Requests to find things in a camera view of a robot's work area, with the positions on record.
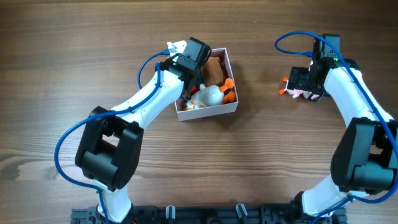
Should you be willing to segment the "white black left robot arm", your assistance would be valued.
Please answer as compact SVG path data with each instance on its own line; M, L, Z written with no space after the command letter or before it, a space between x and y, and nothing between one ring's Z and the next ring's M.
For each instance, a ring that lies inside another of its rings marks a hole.
M98 106L90 113L75 164L98 189L95 223L133 220L127 183L137 169L144 130L198 83L210 55L211 47L192 37L157 63L151 81L130 99L111 110Z

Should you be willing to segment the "brown plush bear toy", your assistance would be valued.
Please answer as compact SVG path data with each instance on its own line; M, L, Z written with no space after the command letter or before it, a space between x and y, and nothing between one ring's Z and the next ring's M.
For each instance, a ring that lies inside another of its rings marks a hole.
M224 73L218 57L210 57L202 66L201 73L205 86L221 86L224 83Z

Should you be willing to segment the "white plush duck orange feet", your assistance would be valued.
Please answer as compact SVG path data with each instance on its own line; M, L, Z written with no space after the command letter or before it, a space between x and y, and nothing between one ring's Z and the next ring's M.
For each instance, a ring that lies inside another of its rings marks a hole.
M185 110L195 110L232 103L236 99L234 81L227 78L222 86L200 84L200 89L186 103Z

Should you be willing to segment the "white pink duck figurine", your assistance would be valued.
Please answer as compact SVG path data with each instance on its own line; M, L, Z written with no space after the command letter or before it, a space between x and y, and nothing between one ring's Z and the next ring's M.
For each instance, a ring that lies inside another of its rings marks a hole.
M289 95L292 96L292 98L298 98L299 96L303 96L304 98L306 98L309 101L318 101L322 96L321 95L317 95L314 94L310 91L304 91L304 90L298 90L298 89L294 89L294 90L290 90L287 88L287 85L289 84L289 79L287 77L284 77L282 80L284 83L286 83L285 88L279 90L279 94L283 95L284 93L288 93Z

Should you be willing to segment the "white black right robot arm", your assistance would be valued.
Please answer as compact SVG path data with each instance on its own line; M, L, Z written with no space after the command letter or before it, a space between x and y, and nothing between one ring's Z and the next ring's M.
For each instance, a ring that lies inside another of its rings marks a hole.
M358 64L343 58L338 35L311 36L310 66L292 68L279 93L312 102L330 96L346 125L330 174L290 203L290 220L316 223L354 200L380 203L397 191L397 121L372 96Z

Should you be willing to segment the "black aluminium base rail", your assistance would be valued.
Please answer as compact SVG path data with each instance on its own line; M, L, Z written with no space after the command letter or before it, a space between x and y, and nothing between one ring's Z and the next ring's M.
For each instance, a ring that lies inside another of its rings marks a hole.
M288 214L288 204L261 204L245 206L245 212L239 212L236 206L215 207L156 207L133 206L121 223L310 223L313 218L293 220ZM72 209L72 224L106 223L97 207ZM345 208L334 211L330 217L320 218L316 223L347 224Z

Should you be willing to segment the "white box pink interior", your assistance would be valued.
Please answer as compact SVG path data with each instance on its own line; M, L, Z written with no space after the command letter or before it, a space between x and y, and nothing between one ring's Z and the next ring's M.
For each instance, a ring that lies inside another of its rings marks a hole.
M220 59L221 68L224 73L224 83L227 78L231 78L234 81L233 72L231 69L230 62L229 62L227 50L225 48L213 49L211 51L210 57L218 57ZM211 106L211 107L207 107L207 108L195 109L195 110L185 110L187 101L183 100L182 98L179 98L177 101L175 101L175 109L177 112L178 120L185 121L185 120L189 120L189 119L204 118L204 117L214 116L214 115L218 115L218 114L235 112L236 107L239 102L238 95L236 93L235 82L234 82L233 91L236 95L236 99L234 102L219 105L219 106Z

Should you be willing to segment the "red toy fire truck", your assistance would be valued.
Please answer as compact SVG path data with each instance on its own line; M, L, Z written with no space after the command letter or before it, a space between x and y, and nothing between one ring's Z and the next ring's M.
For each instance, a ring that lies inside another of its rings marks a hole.
M189 94L190 94L190 95L193 95L193 94L196 93L196 92L197 92L197 87L196 87L196 86L193 86L192 89L189 91Z

